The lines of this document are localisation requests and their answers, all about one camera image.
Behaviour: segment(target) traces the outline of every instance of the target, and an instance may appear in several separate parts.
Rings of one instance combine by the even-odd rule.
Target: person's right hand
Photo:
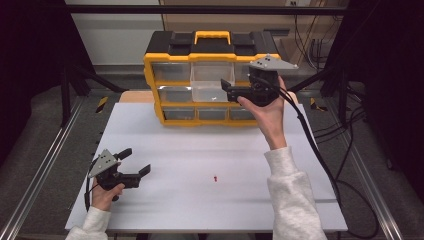
[[[280,87],[286,89],[280,76],[278,80]],[[281,96],[265,107],[258,107],[244,97],[238,97],[237,101],[253,114],[271,150],[287,147],[283,129],[284,99]]]

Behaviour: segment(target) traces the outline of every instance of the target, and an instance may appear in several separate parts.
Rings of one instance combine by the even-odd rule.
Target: hand
[[[280,76],[278,80],[280,87],[286,89]],[[258,107],[241,96],[237,101],[253,114],[271,150],[287,147],[283,129],[284,99],[281,96],[265,107]]]
[[[113,189],[106,191],[104,190],[100,185],[97,185],[97,179],[93,178],[93,200],[92,200],[92,206],[103,210],[103,211],[109,211],[110,206],[112,205],[112,199],[113,197],[117,195],[122,195],[122,190],[125,188],[125,185],[120,183],[116,185]]]

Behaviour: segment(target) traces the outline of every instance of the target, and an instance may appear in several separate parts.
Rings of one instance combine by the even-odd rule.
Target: white sleeve
[[[274,240],[327,239],[308,175],[297,169],[291,147],[265,153],[271,168],[268,189],[274,208]]]
[[[108,236],[105,231],[109,223],[110,214],[110,212],[90,207],[82,228],[77,226],[73,227],[66,237],[66,240],[107,240]]]

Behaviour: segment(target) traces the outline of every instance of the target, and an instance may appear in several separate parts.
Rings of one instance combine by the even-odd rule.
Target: person's left hand
[[[97,179],[93,178],[93,187],[97,185]],[[117,195],[122,195],[122,190],[125,188],[125,185],[120,183],[116,185],[113,189],[106,191],[100,185],[93,189],[92,194],[92,206],[103,210],[109,211],[110,206],[112,205],[113,197]]]

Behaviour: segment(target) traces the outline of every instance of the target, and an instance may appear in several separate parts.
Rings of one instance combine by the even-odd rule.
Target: yellow storage organizer
[[[154,32],[144,73],[163,125],[256,125],[238,103],[228,102],[221,79],[249,86],[249,63],[267,54],[280,58],[269,32]]]

